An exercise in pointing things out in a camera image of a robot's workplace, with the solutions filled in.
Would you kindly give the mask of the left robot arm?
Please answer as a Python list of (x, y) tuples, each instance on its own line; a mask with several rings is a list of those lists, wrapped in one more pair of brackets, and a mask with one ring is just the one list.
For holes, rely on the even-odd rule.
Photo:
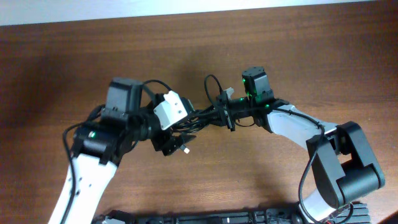
[(169, 156), (194, 137), (172, 135), (171, 127), (194, 112), (191, 102), (173, 90), (155, 94), (146, 82), (114, 78), (106, 102), (62, 134), (69, 167), (50, 223), (91, 223), (123, 155), (139, 141)]

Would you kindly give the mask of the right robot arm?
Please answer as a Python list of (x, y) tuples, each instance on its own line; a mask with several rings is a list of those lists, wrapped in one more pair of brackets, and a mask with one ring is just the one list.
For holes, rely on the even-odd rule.
[(348, 212), (341, 220), (348, 223), (353, 201), (385, 186), (384, 173), (358, 123), (322, 121), (276, 98), (263, 67), (243, 71), (242, 83), (242, 98), (232, 98), (232, 88), (219, 89), (214, 104), (223, 124), (234, 130), (236, 120), (252, 117), (255, 125), (308, 152), (294, 222), (330, 223), (333, 213)]

